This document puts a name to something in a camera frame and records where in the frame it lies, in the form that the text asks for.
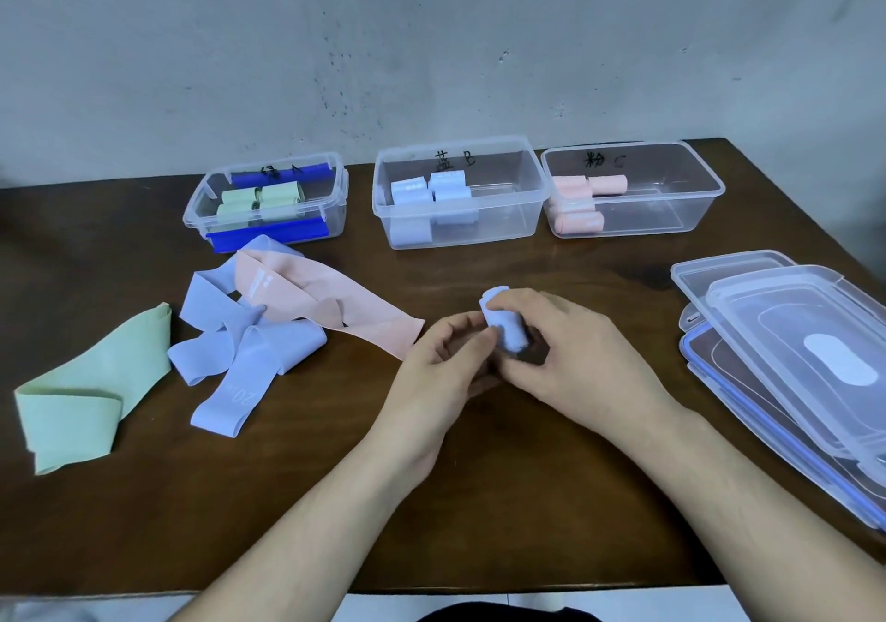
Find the hand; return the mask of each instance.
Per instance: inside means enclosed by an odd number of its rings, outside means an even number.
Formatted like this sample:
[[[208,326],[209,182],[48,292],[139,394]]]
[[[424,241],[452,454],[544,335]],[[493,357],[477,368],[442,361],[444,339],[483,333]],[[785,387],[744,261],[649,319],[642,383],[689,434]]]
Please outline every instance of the hand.
[[[438,321],[407,354],[366,437],[400,473],[405,493],[431,472],[468,398],[498,382],[487,363],[497,339],[482,312],[468,312]]]
[[[497,352],[502,377],[572,421],[614,439],[673,403],[648,363],[603,314],[531,289],[501,292],[487,306],[522,315],[550,348],[542,365]]]

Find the floor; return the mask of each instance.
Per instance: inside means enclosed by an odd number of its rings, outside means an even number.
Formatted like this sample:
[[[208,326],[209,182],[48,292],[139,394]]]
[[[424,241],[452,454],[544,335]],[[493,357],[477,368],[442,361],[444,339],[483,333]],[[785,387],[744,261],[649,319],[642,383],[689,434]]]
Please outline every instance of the floor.
[[[189,594],[113,599],[3,603],[0,622],[164,622]],[[539,610],[585,610],[604,622],[749,622],[728,586],[620,589],[562,594],[369,596],[349,594],[333,622],[415,622],[463,601],[491,601]]]

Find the concrete wall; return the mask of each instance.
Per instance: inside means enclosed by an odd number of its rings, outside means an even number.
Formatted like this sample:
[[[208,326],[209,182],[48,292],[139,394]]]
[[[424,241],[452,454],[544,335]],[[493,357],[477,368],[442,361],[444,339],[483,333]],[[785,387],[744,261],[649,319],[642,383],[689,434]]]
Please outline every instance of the concrete wall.
[[[886,0],[0,0],[0,180],[725,135],[886,275]]]

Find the person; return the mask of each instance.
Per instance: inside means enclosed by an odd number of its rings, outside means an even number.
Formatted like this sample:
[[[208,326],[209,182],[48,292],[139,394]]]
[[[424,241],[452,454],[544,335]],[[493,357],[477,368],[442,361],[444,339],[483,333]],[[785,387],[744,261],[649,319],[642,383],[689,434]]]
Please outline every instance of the person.
[[[526,289],[498,294],[489,308],[521,314],[547,343],[544,362],[495,350],[497,330],[480,312],[431,326],[366,437],[175,622],[331,619],[394,509],[431,472],[469,394],[495,381],[490,365],[633,459],[686,517],[751,619],[886,619],[880,564],[672,398],[607,317]],[[503,608],[481,616],[556,615]]]

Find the brown table top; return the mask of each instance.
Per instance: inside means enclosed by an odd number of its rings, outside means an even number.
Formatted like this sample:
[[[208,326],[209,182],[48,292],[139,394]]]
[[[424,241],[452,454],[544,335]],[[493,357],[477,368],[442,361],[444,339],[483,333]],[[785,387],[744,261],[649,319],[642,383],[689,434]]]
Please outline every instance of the brown table top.
[[[555,292],[608,314],[683,404],[880,562],[862,526],[752,436],[687,370],[686,299],[673,263],[776,249],[880,287],[724,139],[692,142],[725,181],[699,227],[679,235],[532,237],[393,251],[370,209],[371,166],[350,167],[345,232],[301,245],[417,317],[477,307],[489,286]],[[370,427],[399,366],[332,333],[278,377],[236,439],[189,425],[220,377],[173,370],[117,432],[113,452],[36,478],[12,389],[73,358],[161,301],[177,310],[192,272],[220,265],[183,226],[193,176],[0,192],[0,594],[199,590],[234,562]],[[196,332],[175,320],[173,342]],[[699,585],[722,578],[667,498],[617,449],[525,393],[474,399],[431,476],[394,514],[357,592],[503,592]]]

